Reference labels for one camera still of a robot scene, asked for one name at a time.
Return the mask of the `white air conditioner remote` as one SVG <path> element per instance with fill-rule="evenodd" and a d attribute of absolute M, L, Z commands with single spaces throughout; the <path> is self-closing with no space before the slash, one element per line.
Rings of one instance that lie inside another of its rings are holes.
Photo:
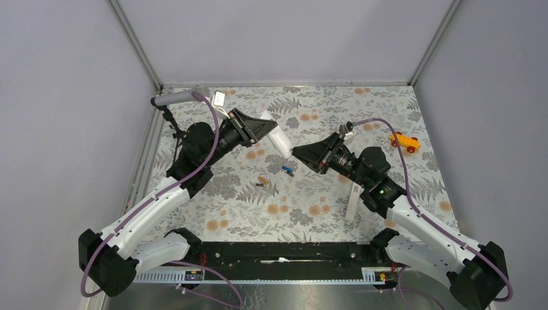
<path fill-rule="evenodd" d="M 276 125 L 275 128 L 267 134 L 267 137 L 284 159 L 288 159 L 292 156 L 293 144 L 279 125 Z"/>

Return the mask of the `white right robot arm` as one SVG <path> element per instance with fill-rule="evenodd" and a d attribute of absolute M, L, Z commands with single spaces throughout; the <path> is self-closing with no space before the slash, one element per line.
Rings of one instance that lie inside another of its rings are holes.
<path fill-rule="evenodd" d="M 318 174 L 331 169 L 363 188 L 360 199 L 368 210 L 419 240 L 411 242 L 398 232 L 384 230 L 378 235 L 382 242 L 370 249 L 377 265 L 395 261 L 411 267 L 448 288 L 466 309 L 486 309 L 492 302 L 513 297 L 503 249 L 451 229 L 416 205 L 409 189 L 388 176 L 391 166 L 382 148 L 367 147 L 356 156 L 333 133 L 316 143 L 293 147 L 291 153 Z"/>

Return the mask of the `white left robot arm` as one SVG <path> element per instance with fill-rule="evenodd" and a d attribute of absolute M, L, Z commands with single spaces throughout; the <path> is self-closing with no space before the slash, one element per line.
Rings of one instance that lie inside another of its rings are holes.
<path fill-rule="evenodd" d="M 213 177 L 211 167 L 237 146 L 250 147 L 263 138 L 291 150 L 284 131 L 268 112 L 253 118 L 234 108 L 215 125 L 194 123 L 182 132 L 175 162 L 159 184 L 128 213 L 98 232 L 87 229 L 78 238 L 81 293 L 114 297 L 139 274 L 172 261 L 193 265 L 199 246 L 180 231 L 144 247 L 143 237 L 177 207 L 199 193 Z"/>

